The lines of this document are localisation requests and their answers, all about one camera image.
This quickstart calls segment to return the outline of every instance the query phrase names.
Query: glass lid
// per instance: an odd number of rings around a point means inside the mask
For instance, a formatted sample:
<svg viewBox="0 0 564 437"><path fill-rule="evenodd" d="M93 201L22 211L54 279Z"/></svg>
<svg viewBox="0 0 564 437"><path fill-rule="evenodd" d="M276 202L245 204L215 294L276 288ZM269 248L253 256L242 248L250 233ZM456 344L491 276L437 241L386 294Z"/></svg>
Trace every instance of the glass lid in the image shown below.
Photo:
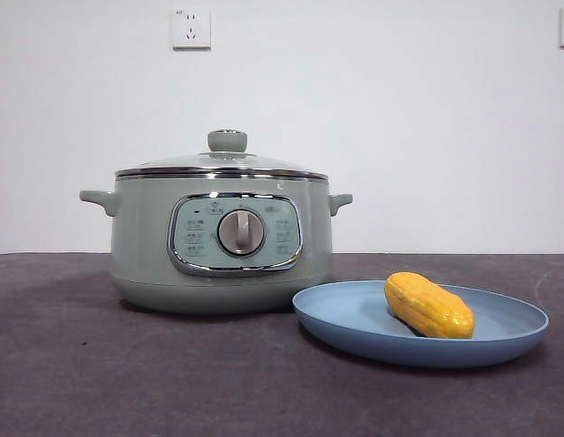
<svg viewBox="0 0 564 437"><path fill-rule="evenodd" d="M233 129L207 134L208 152L146 162L134 168L118 170L118 178L202 177L223 178L283 177L327 180L327 176L278 159L246 153L247 135Z"/></svg>

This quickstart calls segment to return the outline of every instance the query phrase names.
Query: plate rim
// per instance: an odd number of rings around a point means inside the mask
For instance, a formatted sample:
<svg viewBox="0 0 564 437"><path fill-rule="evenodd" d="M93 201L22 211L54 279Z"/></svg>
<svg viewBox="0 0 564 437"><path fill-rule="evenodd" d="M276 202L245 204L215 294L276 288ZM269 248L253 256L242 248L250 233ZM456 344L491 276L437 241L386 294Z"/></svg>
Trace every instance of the plate rim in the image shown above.
<svg viewBox="0 0 564 437"><path fill-rule="evenodd" d="M504 294L496 293L494 291L480 290L480 289L474 289L474 288L471 288L471 287L464 287L464 286L461 286L461 285L451 285L451 284L438 284L438 285L440 287L455 287L457 289L471 290L471 291L476 291L476 292L480 292L480 293L484 293L484 294L491 294L491 295L500 297L502 299L517 301L519 303L525 304L528 307L531 307L534 311L539 312L543 316L544 321L543 321L542 325L539 328L536 328L535 330L526 332L524 334L510 335L510 336L507 336L507 337L503 337L501 339L474 340L474 339L446 339L446 338L439 338L439 337L411 337L411 336L408 336L408 335L389 334L389 333L386 333L386 332L376 332L376 331L372 331L372 330L353 328L351 326L346 326L346 325L341 324L341 323L335 323L335 322L331 322L331 321L328 321L328 320L323 320L323 319L320 319L319 317L315 317L315 316L303 311L297 305L297 299L299 299L299 296L301 294L305 294L307 291L312 290L312 289L325 288L326 286L337 285L337 284L363 284L363 283L377 283L377 282L385 283L385 281L386 281L386 279L344 280L344 281L328 282L326 284L315 285L313 287L308 287L306 289L303 289L303 290L299 291L297 294L295 294L292 297L292 305L293 305L295 311L300 312L301 314L304 314L311 319L320 321L322 323L326 323L327 325L330 325L330 326L339 327L339 328L345 329L345 330L354 330L356 332L365 332L367 334L382 336L382 337L388 337L388 338L392 338L392 339L405 339L405 340L414 340L414 341L436 341L436 342L445 342L445 343L450 343L450 342L454 342L454 343L491 343L491 342L497 342L497 341L519 340L519 339L526 339L527 337L532 337L532 336L535 336L537 334L540 334L544 330L546 330L547 327L549 326L549 315L547 314L547 312L545 312L541 308L537 307L536 305L533 305L532 303L529 303L525 300L521 300L521 299L518 299L518 298L513 298L511 296L506 296Z"/></svg>

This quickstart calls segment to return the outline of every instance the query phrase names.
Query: dark tabletop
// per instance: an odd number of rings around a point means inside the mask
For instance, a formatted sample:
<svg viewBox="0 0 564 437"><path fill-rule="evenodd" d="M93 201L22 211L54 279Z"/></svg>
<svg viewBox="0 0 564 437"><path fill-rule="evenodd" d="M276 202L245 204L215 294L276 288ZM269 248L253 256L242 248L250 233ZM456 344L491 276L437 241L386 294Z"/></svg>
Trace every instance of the dark tabletop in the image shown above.
<svg viewBox="0 0 564 437"><path fill-rule="evenodd" d="M0 437L564 436L564 255L334 256L334 280L413 270L549 314L533 351L460 371L348 355L291 310L141 310L108 261L0 255Z"/></svg>

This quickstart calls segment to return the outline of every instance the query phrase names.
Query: silver dial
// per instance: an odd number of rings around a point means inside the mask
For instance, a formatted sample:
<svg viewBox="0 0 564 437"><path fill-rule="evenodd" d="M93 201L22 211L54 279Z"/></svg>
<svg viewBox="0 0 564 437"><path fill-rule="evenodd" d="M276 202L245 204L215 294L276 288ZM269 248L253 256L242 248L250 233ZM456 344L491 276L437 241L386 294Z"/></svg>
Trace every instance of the silver dial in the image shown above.
<svg viewBox="0 0 564 437"><path fill-rule="evenodd" d="M235 255L249 255L261 246L264 239L264 225L253 212L237 209L223 217L217 229L217 236L228 252Z"/></svg>

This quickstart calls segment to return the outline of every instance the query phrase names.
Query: blue plate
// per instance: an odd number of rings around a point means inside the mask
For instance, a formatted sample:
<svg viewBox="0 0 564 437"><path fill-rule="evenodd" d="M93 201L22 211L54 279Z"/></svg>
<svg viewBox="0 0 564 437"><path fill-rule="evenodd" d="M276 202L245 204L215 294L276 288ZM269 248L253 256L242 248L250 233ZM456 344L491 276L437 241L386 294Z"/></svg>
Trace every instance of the blue plate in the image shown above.
<svg viewBox="0 0 564 437"><path fill-rule="evenodd" d="M292 302L304 327L343 351L407 366L457 369L513 360L534 348L549 317L523 301L489 291L442 285L474 311L471 339L434 339L414 334L388 309L384 280L318 285Z"/></svg>

